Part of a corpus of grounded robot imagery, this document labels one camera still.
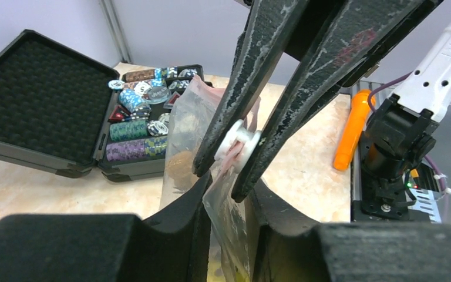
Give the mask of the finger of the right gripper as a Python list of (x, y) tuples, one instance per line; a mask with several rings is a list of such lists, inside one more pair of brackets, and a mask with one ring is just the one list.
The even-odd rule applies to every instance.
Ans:
[(285, 142), (324, 108), (351, 77), (361, 77), (421, 1), (309, 1), (290, 44), (301, 53), (231, 197), (242, 202)]
[(253, 1), (229, 83), (193, 161), (197, 176), (210, 169), (227, 131), (251, 110), (282, 54), (301, 59), (290, 44), (308, 5), (309, 1)]

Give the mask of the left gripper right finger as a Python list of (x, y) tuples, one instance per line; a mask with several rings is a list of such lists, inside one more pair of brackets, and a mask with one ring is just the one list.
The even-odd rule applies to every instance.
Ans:
[(252, 281), (451, 281), (451, 226), (320, 223), (263, 182), (245, 200)]

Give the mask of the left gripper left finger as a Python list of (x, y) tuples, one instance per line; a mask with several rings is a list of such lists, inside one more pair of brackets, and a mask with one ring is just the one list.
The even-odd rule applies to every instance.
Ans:
[(0, 220), (0, 281), (206, 281), (210, 219), (194, 186), (154, 215), (12, 214)]

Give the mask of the brown mushroom toy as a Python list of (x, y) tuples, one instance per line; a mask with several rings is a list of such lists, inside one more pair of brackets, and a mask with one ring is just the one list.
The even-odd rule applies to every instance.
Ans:
[(173, 155), (166, 163), (165, 173), (180, 191), (187, 191), (198, 180), (192, 172), (193, 159), (193, 152), (185, 150)]

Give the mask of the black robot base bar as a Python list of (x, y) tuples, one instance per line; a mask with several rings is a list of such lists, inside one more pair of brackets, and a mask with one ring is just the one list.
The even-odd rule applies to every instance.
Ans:
[(441, 223), (437, 199), (442, 195), (434, 170), (421, 163), (412, 173), (387, 181), (364, 168), (371, 140), (361, 135), (351, 164), (351, 221), (426, 221)]

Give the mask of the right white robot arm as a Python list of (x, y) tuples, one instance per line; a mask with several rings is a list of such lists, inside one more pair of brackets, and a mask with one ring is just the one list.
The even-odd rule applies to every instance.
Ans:
[[(242, 202), (286, 141), (340, 88), (377, 64), (439, 1), (252, 1), (238, 39), (230, 81), (194, 158), (202, 176), (214, 163), (227, 133), (246, 117), (281, 55), (299, 65), (257, 142), (243, 157), (231, 192)], [(371, 116), (367, 135), (379, 179), (394, 179), (432, 149), (431, 135), (451, 103), (451, 23), (420, 64), (402, 76), (391, 97)]]

